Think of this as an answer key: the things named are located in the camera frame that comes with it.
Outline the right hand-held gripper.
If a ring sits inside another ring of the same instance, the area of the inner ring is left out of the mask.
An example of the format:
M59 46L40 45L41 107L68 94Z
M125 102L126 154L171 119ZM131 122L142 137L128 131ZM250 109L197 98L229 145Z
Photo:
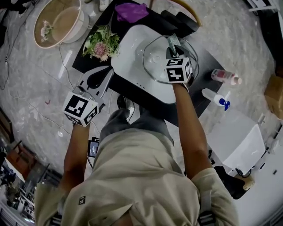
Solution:
M165 75L166 83L188 83L192 77L193 70L190 52L182 46L176 46L178 56L174 54L170 47L166 49Z

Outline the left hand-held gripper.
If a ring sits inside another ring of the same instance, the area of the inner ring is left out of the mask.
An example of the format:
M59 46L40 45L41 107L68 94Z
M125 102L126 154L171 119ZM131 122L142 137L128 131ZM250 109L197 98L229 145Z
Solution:
M111 66L99 66L84 73L83 80L68 93L63 104L62 110L67 119L83 127L89 125L104 108L103 95L113 74Z

